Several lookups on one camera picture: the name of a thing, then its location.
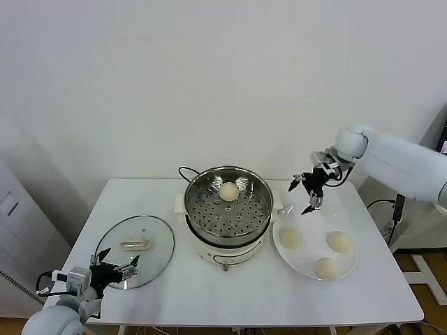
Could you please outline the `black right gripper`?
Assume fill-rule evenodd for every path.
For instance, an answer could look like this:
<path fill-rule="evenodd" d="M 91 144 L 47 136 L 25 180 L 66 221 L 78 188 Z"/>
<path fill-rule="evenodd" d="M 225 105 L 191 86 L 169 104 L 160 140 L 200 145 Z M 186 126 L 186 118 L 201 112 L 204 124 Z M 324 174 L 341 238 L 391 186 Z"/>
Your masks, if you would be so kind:
<path fill-rule="evenodd" d="M 303 172 L 293 175 L 293 180 L 288 187 L 288 191 L 295 189 L 301 182 L 309 198 L 308 206 L 302 211 L 302 215 L 320 210 L 323 205 L 323 187 L 328 181 L 328 175 L 322 168 L 314 168 L 312 172 Z"/>

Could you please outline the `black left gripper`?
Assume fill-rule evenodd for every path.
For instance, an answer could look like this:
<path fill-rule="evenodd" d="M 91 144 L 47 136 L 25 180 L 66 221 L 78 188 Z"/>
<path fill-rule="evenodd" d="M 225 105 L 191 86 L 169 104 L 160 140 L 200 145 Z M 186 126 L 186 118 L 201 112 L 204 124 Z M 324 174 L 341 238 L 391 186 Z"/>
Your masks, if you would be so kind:
<path fill-rule="evenodd" d="M 130 263 L 117 266 L 102 262 L 110 252 L 111 248 L 104 249 L 92 255 L 89 269 L 91 270 L 90 286 L 95 290 L 97 298 L 104 297 L 104 290 L 111 283 L 120 283 L 122 279 L 129 279 L 138 273 L 138 261 L 140 256 L 133 257 Z"/>

